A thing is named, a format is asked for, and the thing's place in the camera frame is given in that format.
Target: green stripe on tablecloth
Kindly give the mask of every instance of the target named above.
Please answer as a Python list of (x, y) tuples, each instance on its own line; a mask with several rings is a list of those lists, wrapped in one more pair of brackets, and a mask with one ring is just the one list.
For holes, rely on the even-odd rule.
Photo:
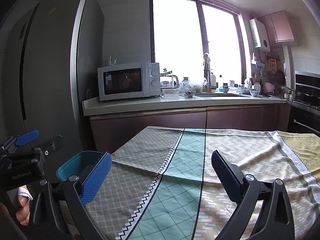
[(130, 240), (191, 239), (199, 206), (205, 130), (186, 129)]

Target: microwave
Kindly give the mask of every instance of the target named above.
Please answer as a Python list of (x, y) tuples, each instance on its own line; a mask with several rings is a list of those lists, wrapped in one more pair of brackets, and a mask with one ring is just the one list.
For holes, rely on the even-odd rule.
[(100, 100), (160, 95), (159, 63), (129, 63), (98, 68)]

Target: white water heater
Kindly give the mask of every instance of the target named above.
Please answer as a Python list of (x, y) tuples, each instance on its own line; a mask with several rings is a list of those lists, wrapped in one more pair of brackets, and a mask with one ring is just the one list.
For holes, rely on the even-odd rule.
[(249, 21), (253, 36), (254, 47), (264, 52), (270, 52), (269, 39), (266, 27), (256, 18)]

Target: microwave control panel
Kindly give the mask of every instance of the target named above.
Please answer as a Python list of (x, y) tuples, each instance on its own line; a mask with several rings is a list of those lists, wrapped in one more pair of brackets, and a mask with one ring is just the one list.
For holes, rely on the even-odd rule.
[(159, 96), (161, 93), (159, 63), (148, 63), (148, 64), (149, 64), (150, 95)]

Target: bolt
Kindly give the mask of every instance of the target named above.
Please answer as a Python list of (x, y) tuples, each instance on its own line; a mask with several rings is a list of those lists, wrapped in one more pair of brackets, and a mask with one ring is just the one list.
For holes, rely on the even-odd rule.
[(70, 181), (76, 181), (78, 179), (78, 176), (77, 175), (71, 175), (70, 177), (69, 177), (69, 180)]
[(280, 179), (276, 179), (276, 184), (278, 184), (278, 185), (282, 185), (282, 184), (283, 184), (283, 181), (282, 181), (282, 180), (280, 180)]
[(40, 185), (41, 185), (41, 186), (44, 186), (45, 184), (47, 184), (47, 180), (46, 180), (46, 179), (42, 179), (42, 180), (40, 181)]
[(253, 180), (254, 180), (254, 176), (252, 176), (251, 174), (246, 175), (245, 178), (246, 178), (248, 181), (253, 181)]

